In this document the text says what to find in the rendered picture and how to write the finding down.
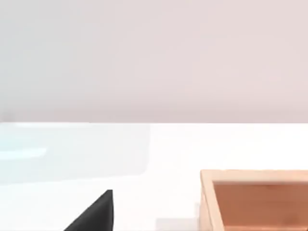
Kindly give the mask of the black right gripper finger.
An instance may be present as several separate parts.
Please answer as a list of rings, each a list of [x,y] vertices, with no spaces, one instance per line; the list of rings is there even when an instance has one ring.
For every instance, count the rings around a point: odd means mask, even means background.
[[[113,231],[113,190],[106,190],[63,231]]]

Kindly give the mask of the shallow salmon-coloured box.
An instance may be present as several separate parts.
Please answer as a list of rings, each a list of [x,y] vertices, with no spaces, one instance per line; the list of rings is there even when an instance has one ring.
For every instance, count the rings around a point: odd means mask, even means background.
[[[201,170],[199,231],[308,231],[308,170]]]

